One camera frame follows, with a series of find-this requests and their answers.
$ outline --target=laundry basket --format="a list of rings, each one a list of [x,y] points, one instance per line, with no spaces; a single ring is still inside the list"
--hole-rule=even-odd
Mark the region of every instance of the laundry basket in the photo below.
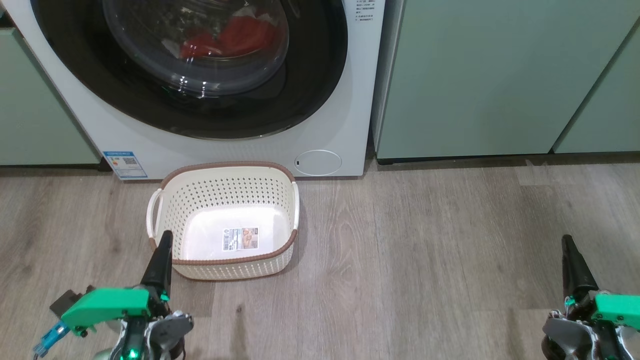
[[[184,277],[248,279],[287,266],[299,217],[298,185],[281,165],[193,165],[169,174],[151,196],[147,233],[155,250],[162,233],[173,232],[173,268]]]

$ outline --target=blue connector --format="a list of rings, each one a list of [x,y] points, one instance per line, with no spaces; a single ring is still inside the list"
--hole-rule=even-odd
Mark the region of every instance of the blue connector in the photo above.
[[[38,357],[44,357],[55,343],[67,335],[69,330],[71,329],[69,329],[69,327],[62,321],[57,323],[51,328],[51,330],[42,336],[40,343],[33,347],[33,351],[38,354]]]

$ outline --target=blue and white sticker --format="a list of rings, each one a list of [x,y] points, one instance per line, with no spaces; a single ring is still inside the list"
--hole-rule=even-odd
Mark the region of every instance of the blue and white sticker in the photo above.
[[[104,151],[104,157],[120,179],[146,179],[147,173],[131,151]]]

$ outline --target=gray wood flooring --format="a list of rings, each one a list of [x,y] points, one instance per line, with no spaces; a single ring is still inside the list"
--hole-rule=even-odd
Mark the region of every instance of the gray wood flooring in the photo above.
[[[265,279],[173,277],[195,316],[189,360],[543,359],[562,306],[560,238],[599,285],[640,293],[640,164],[426,168],[374,163],[360,179],[302,180],[300,238]],[[128,286],[150,249],[154,183],[80,170],[0,170],[0,348],[31,360],[49,304]],[[47,359],[91,359],[106,326]]]

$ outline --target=green cabinet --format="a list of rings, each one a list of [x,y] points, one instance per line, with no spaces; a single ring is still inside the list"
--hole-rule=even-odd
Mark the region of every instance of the green cabinet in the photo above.
[[[381,49],[378,64],[383,160],[547,153],[640,15],[636,0],[387,7],[403,15],[395,56]],[[394,25],[385,21],[383,36]]]
[[[0,165],[98,162],[20,33],[0,28]]]
[[[640,31],[621,48],[556,152],[640,151]]]

